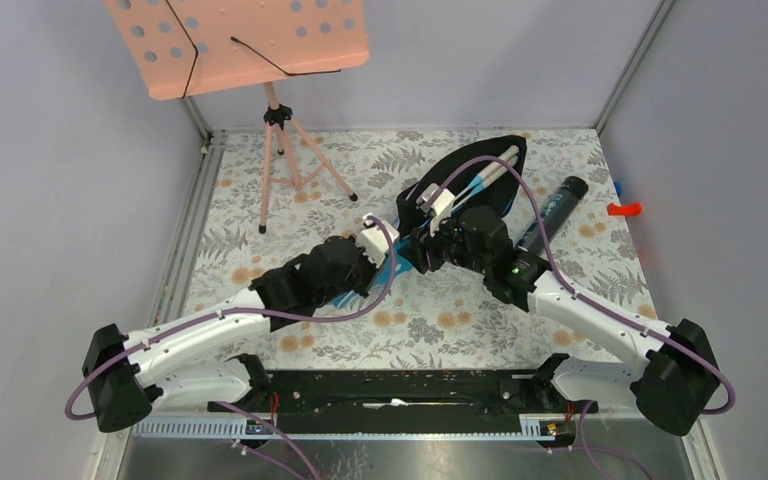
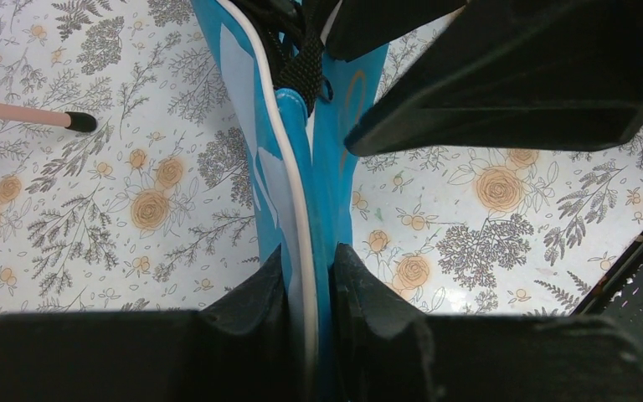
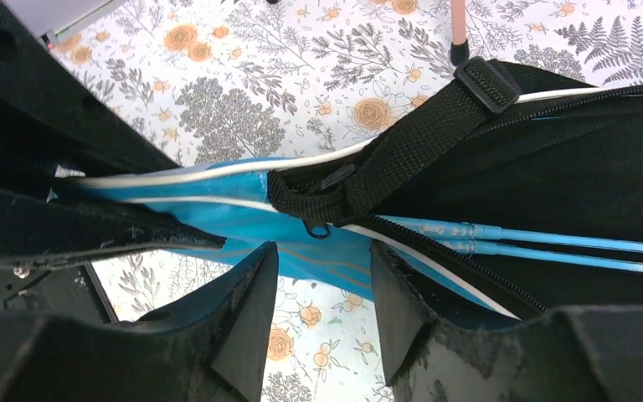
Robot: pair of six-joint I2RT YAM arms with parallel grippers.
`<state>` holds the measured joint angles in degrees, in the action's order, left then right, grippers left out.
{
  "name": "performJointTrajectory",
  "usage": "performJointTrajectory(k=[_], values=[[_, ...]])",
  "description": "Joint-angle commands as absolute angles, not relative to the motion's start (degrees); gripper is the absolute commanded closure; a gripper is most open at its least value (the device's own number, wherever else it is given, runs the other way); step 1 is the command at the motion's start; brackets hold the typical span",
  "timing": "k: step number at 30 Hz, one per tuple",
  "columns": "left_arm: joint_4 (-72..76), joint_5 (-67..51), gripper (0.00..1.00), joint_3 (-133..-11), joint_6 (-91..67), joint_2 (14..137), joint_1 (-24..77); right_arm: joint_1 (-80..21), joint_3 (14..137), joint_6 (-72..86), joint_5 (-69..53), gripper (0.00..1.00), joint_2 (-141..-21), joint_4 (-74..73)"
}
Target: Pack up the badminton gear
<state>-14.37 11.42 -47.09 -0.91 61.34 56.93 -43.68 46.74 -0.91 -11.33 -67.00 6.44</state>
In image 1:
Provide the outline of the blue racket cover bag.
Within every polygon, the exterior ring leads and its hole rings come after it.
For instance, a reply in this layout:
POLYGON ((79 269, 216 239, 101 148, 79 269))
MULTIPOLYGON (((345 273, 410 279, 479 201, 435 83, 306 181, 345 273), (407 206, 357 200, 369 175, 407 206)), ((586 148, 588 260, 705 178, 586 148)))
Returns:
POLYGON ((480 271, 479 254, 467 246, 463 216, 487 215, 495 228, 510 211, 519 188, 526 140, 506 135, 481 140, 445 155, 420 179, 396 196, 395 220, 381 229, 365 220, 351 237, 362 268, 359 284, 331 304, 345 308, 370 293, 379 294, 399 275, 436 271, 449 262, 480 271))

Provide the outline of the blue racket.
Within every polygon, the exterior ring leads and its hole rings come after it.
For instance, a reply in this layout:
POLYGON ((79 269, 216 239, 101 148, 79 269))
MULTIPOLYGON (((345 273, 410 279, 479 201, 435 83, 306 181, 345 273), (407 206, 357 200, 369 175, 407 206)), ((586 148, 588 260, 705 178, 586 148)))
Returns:
POLYGON ((515 166, 519 160, 520 149, 511 146, 498 156, 499 162, 490 161, 486 167, 479 171, 469 184, 455 197, 456 200, 466 200, 477 195, 491 186, 496 180, 508 172, 502 162, 515 166))
POLYGON ((505 165, 515 167, 519 163, 517 155, 499 157, 499 161, 490 160, 455 198, 455 205, 461 205, 467 200, 490 187, 495 181, 508 173, 505 165))

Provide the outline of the black shuttlecock tube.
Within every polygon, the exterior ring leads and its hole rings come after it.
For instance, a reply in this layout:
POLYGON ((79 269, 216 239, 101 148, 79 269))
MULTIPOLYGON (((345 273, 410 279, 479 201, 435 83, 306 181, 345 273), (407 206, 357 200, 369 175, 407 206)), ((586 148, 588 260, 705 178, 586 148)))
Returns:
MULTIPOLYGON (((548 197, 541 207, 540 217, 549 241, 558 233, 588 190, 589 185, 585 180, 577 176, 568 176, 548 197)), ((545 251, 544 240, 536 220, 528 226, 515 246, 534 255, 540 255, 545 251)))

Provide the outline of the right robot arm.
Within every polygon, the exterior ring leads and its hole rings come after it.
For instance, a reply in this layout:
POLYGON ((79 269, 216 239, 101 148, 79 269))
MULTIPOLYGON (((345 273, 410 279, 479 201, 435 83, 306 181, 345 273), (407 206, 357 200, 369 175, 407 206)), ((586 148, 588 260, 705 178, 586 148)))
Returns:
POLYGON ((552 356, 540 369, 546 377, 533 386, 539 407, 557 412, 572 400, 633 409, 677 436, 700 416, 735 407, 735 386, 700 325, 640 317, 572 282, 550 246, 535 254, 513 242, 504 210, 482 197, 494 189, 488 177, 466 177, 485 166, 504 183, 504 205, 518 189, 531 192, 521 174, 496 156, 475 157, 449 171, 436 168, 400 202, 400 229, 408 236, 403 255, 422 273, 444 263, 479 273, 497 300, 577 330, 614 356, 612 362, 552 356))

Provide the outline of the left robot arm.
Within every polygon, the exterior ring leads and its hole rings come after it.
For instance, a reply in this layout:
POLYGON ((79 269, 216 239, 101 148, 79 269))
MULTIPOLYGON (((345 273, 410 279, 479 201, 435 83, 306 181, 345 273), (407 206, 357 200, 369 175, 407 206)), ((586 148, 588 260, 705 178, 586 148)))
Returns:
POLYGON ((368 215, 354 235, 327 238, 202 313, 130 332, 115 323, 97 329, 65 417, 93 419, 103 433, 136 424, 175 390, 193 393, 198 384, 217 380, 214 372, 193 380, 179 376, 192 358, 295 322, 318 323, 316 311, 342 295, 367 296, 382 269, 396 269, 399 238, 393 225, 368 215))

